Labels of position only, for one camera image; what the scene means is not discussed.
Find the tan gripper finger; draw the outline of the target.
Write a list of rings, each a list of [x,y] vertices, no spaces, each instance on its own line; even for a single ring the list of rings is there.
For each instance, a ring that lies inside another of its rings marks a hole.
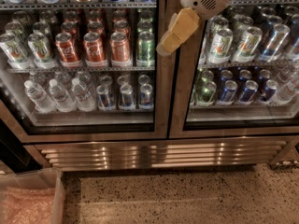
[[[171,55],[192,36],[199,23],[200,16],[190,7],[175,13],[156,47],[157,53],[161,56]]]

